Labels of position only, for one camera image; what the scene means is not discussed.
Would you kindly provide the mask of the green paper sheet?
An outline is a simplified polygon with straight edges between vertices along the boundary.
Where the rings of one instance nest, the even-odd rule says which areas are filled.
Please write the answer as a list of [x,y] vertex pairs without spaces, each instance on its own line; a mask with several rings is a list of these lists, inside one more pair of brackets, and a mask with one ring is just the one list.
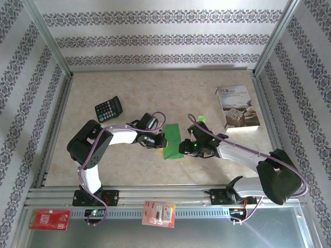
[[163,133],[168,141],[167,147],[163,149],[164,160],[183,158],[184,155],[179,153],[179,145],[182,142],[179,125],[177,123],[167,124],[163,129]]

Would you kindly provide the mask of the grey metal sheet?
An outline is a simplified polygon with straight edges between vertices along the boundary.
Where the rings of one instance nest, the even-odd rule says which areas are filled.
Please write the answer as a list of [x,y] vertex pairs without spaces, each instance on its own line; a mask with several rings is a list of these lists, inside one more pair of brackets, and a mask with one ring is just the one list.
[[297,200],[284,206],[263,201],[242,224],[224,219],[175,219],[174,228],[142,219],[105,220],[97,227],[71,214],[66,231],[32,230],[27,248],[316,248]]

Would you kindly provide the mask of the black calculator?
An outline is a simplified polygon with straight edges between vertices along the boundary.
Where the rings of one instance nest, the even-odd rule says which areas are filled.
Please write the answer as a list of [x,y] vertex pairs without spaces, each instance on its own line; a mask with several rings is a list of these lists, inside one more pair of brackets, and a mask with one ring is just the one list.
[[95,106],[95,112],[99,123],[117,118],[122,114],[123,108],[118,96]]

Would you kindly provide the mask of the book with photo cover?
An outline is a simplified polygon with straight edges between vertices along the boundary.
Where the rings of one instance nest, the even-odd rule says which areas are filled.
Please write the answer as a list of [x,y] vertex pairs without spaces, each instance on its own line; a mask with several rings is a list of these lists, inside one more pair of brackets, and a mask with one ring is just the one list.
[[217,87],[215,95],[220,105],[224,129],[227,132],[258,129],[260,121],[245,85]]

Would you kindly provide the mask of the pink blister pack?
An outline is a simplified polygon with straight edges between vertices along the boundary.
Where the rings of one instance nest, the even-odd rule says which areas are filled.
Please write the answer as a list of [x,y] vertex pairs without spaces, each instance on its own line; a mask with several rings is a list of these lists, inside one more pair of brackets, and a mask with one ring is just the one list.
[[142,224],[174,228],[176,204],[158,201],[145,201],[142,212]]

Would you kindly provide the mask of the red flat package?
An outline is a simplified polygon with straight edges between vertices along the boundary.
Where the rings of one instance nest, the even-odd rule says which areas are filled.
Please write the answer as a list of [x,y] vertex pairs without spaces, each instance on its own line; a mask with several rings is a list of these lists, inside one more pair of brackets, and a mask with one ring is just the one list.
[[29,223],[29,229],[67,230],[70,214],[70,210],[35,209]]

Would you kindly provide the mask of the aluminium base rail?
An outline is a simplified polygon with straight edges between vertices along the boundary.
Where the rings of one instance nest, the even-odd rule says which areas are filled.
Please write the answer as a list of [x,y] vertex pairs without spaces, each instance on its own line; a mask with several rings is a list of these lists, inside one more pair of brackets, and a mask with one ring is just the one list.
[[[178,208],[211,207],[211,189],[224,189],[225,185],[133,185],[104,186],[104,190],[117,190],[118,208],[141,208],[146,200],[175,203]],[[28,190],[25,209],[72,208],[74,192],[79,187],[41,187]]]

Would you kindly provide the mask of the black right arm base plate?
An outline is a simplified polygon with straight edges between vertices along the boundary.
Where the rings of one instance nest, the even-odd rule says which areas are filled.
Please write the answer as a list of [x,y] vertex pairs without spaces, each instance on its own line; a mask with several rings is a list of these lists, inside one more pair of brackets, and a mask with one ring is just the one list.
[[241,197],[237,193],[227,189],[210,189],[204,193],[209,195],[212,205],[240,205],[240,204],[256,204],[258,201],[252,196]]

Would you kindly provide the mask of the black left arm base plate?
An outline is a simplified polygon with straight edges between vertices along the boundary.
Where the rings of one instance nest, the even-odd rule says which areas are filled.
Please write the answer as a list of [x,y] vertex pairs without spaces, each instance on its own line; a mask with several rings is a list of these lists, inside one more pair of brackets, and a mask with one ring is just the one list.
[[[107,206],[114,207],[118,204],[118,190],[99,189],[94,195],[102,200]],[[75,207],[103,206],[100,201],[88,194],[84,189],[79,189],[74,192],[72,205]]]

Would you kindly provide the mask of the thin aluminium back rail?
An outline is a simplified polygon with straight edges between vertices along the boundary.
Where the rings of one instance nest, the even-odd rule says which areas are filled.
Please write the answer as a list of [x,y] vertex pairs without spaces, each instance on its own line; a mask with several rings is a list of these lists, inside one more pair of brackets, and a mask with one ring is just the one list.
[[73,71],[72,74],[78,73],[108,73],[108,72],[147,72],[147,71],[249,71],[254,73],[254,69],[248,69],[247,67],[230,67],[230,66],[205,66],[196,68],[143,68],[143,69],[117,69],[117,70],[90,70],[90,71]]

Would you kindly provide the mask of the aluminium side rail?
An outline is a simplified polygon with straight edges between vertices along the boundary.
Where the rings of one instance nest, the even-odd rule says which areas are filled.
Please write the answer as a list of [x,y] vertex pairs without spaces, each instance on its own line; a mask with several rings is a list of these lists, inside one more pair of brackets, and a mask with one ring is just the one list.
[[300,182],[300,178],[291,171],[293,165],[286,167],[279,163],[279,160],[291,162],[289,157],[282,150],[280,139],[277,136],[276,128],[272,120],[271,112],[268,108],[266,96],[258,79],[252,77],[255,92],[257,94],[259,106],[266,126],[267,134],[272,145],[272,150],[262,151],[261,161],[258,162],[257,169],[262,187],[268,190],[289,189],[290,186]]
[[46,181],[66,104],[70,94],[73,78],[74,74],[64,80],[61,91],[58,95],[57,103],[52,116],[52,122],[48,129],[47,139],[45,142],[46,146],[44,148],[44,153],[41,159],[41,166],[35,178],[34,184],[32,185],[33,188],[41,188],[44,186],[44,182]]

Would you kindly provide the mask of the aluminium frame post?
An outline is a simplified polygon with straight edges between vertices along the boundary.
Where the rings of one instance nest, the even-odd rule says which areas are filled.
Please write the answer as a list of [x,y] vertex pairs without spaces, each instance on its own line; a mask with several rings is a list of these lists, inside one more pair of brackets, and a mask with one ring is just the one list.
[[294,15],[298,5],[301,3],[302,0],[288,0],[278,23],[276,24],[273,32],[271,33],[270,39],[268,40],[266,47],[261,53],[261,56],[253,69],[253,76],[255,78],[263,70],[265,64],[267,63],[268,59],[270,58],[271,54],[273,53],[274,48],[278,44],[280,38],[282,37],[283,33],[285,32],[288,23],[290,22],[292,16]]
[[35,23],[37,29],[39,30],[39,33],[42,35],[46,45],[49,47],[60,68],[65,73],[65,75],[71,79],[73,72],[70,70],[64,55],[62,54],[55,38],[49,30],[49,27],[47,26],[42,14],[37,8],[35,1],[21,0],[21,2],[24,5],[24,8],[28,12],[29,16],[32,18],[32,21]]

